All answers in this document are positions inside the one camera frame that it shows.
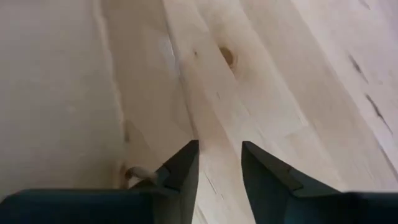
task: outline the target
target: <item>wood panel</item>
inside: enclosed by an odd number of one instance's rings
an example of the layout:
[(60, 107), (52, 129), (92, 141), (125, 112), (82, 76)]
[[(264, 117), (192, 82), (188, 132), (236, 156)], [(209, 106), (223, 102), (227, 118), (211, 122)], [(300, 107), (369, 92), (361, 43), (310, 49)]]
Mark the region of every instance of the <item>wood panel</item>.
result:
[(293, 2), (397, 169), (398, 2)]
[[(163, 0), (165, 15), (160, 1), (104, 4), (130, 163), (155, 169), (200, 140), (194, 223), (254, 223), (241, 141), (340, 190), (398, 189), (394, 137), (353, 81), (367, 73), (344, 48), (349, 25), (327, 12), (336, 2)], [(379, 22), (391, 43), (389, 18)]]

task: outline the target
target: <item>wood grain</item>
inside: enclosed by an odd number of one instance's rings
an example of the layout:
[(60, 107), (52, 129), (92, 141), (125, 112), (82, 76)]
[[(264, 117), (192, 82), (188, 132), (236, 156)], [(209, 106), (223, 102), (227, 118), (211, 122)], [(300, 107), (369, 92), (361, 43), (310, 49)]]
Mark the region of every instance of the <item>wood grain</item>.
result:
[(398, 42), (385, 4), (113, 0), (103, 8), (127, 160), (155, 169), (200, 140), (194, 223), (254, 223), (242, 141), (339, 190), (398, 189)]

